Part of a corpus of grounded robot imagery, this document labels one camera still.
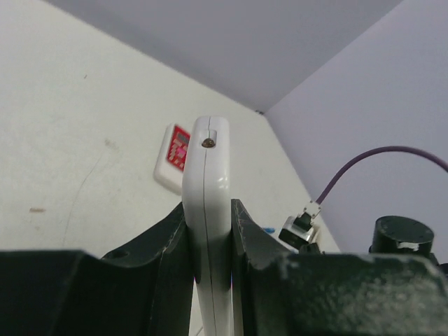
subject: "white surface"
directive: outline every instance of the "white surface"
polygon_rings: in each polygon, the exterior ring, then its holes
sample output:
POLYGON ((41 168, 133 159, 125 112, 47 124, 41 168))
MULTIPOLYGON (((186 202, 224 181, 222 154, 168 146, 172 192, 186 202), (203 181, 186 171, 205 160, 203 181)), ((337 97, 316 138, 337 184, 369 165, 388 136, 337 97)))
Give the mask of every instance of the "white surface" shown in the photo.
POLYGON ((102 256, 147 230, 181 200, 152 177, 165 127, 211 111, 259 225, 309 200, 266 119, 44 2, 0 1, 0 74, 0 249, 102 256))
POLYGON ((165 131, 165 135, 163 136, 159 156, 157 157, 157 162, 155 163, 154 179, 166 189, 180 195, 182 191, 183 172, 179 168, 170 164, 167 160, 169 146, 171 145, 171 139, 173 137, 175 126, 175 123, 170 124, 165 131))
POLYGON ((272 107, 400 2, 48 1, 262 111, 272 107))
MULTIPOLYGON (((267 114, 313 197, 374 147, 414 146, 448 160, 447 18, 448 1, 402 2, 267 114)), ((447 189, 431 162, 381 154, 347 172, 322 214, 339 247, 355 252, 368 250, 380 216, 422 221, 446 263, 447 189)))
POLYGON ((195 122, 185 163, 182 203, 194 253, 204 334, 229 336, 230 131, 222 117, 204 116, 195 122), (203 147, 205 139, 213 139, 216 145, 203 147))

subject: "black cylindrical knob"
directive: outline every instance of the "black cylindrical knob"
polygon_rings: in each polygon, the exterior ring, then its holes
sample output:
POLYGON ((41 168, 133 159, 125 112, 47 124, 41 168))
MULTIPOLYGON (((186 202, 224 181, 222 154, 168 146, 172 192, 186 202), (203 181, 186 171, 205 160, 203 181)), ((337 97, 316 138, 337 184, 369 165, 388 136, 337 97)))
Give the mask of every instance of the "black cylindrical knob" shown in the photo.
POLYGON ((385 216, 377 219, 371 253, 417 254, 429 257, 434 232, 416 220, 385 216))

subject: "white plastic device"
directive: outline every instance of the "white plastic device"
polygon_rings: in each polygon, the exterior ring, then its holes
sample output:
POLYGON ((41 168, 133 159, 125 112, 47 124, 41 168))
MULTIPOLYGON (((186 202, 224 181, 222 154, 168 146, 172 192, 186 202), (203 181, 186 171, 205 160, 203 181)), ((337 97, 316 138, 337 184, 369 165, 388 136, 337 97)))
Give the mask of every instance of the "white plastic device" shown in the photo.
POLYGON ((221 117, 198 118, 188 147, 182 203, 205 336, 230 334, 230 135, 221 117))
POLYGON ((182 190, 182 178, 184 166, 182 165, 182 157, 178 155, 186 155, 186 147, 190 135, 176 124, 170 124, 165 131, 162 147, 160 148, 157 163, 154 168, 154 179, 164 186, 166 189, 180 195, 182 190), (176 135, 180 135, 185 139, 175 139, 176 135), (169 161, 170 152, 173 151, 173 157, 179 159, 181 164, 174 164, 169 161))

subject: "blue object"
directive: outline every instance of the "blue object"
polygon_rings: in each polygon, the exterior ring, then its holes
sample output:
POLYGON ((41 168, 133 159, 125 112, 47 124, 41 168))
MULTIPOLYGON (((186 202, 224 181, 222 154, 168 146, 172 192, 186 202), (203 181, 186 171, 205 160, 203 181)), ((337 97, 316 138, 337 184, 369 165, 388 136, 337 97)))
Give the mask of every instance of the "blue object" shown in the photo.
POLYGON ((275 229, 273 227, 264 227, 263 230, 266 233, 269 233, 270 235, 272 235, 275 232, 275 229))

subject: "red label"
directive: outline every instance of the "red label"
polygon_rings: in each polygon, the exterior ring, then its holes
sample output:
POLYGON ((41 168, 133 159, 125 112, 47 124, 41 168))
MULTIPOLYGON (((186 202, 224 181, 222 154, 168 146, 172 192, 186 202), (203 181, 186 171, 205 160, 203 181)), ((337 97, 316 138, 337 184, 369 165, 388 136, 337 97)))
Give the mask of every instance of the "red label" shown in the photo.
POLYGON ((178 125, 174 126, 173 136, 169 144, 167 160, 173 166, 179 168, 183 172, 185 167, 185 159, 187 158, 188 142, 190 135, 178 125))

